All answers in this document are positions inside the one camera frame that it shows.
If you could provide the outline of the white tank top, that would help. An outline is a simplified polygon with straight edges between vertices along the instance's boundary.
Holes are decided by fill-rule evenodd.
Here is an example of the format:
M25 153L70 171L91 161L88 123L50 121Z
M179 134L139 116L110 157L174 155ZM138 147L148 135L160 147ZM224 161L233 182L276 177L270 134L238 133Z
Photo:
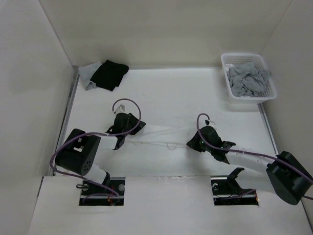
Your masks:
M134 136L129 135L126 142L137 146L142 144L151 144L165 146L169 150L177 148L186 148L186 144L194 136L196 129L194 127L171 127L146 125Z

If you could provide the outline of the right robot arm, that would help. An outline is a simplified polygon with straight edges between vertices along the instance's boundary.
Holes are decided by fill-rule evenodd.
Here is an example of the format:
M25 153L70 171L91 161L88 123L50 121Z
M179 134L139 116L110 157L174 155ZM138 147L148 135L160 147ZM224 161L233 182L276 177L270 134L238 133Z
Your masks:
M244 189L276 194L290 205L297 205L313 185L313 178L293 154L283 151L275 157L253 154L231 141L223 141L211 126L201 128L187 146L198 152L209 152L213 158L237 168L227 177L231 193Z

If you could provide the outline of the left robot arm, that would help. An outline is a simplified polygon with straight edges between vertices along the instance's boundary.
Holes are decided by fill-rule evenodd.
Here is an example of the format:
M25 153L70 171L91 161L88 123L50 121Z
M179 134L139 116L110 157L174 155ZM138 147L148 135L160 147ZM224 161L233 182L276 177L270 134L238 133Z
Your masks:
M131 113L116 114L113 125L105 132L107 148L118 150L128 135L136 135L145 126L145 122ZM105 195L110 191L110 174L94 163L100 141L100 136L87 135L83 130L73 129L66 140L68 144L56 154L54 162L93 184L97 194Z

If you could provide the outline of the folded black tank top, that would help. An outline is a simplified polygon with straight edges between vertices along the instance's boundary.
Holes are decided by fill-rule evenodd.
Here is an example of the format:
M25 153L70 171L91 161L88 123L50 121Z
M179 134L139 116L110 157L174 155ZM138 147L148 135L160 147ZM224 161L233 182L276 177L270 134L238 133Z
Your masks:
M129 67L107 60L103 63L91 77L96 87L113 91L119 87L124 75L129 71Z

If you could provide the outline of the folded grey tank top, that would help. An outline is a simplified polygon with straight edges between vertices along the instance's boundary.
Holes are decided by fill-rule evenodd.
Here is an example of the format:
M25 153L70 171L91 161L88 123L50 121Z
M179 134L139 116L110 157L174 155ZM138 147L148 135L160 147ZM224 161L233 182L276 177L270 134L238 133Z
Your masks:
M89 64L87 66L78 68L81 82L86 90L97 88L96 84L91 81L91 78L95 74L95 72L100 68L101 65L102 63L99 61L93 64Z

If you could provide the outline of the grey tank tops pile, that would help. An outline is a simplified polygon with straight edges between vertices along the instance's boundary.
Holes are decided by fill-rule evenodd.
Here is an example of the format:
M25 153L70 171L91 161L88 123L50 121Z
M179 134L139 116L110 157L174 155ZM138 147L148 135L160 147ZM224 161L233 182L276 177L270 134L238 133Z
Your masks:
M268 70L257 69L253 62L226 64L226 74L235 97L261 97L266 91L270 76Z

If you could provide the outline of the white plastic laundry basket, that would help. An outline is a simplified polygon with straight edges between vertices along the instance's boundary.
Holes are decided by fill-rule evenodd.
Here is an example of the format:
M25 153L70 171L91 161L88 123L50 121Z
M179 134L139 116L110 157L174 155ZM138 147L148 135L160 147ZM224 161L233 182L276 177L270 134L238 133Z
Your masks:
M229 102L261 104L276 99L277 92L262 56L224 53L221 62Z

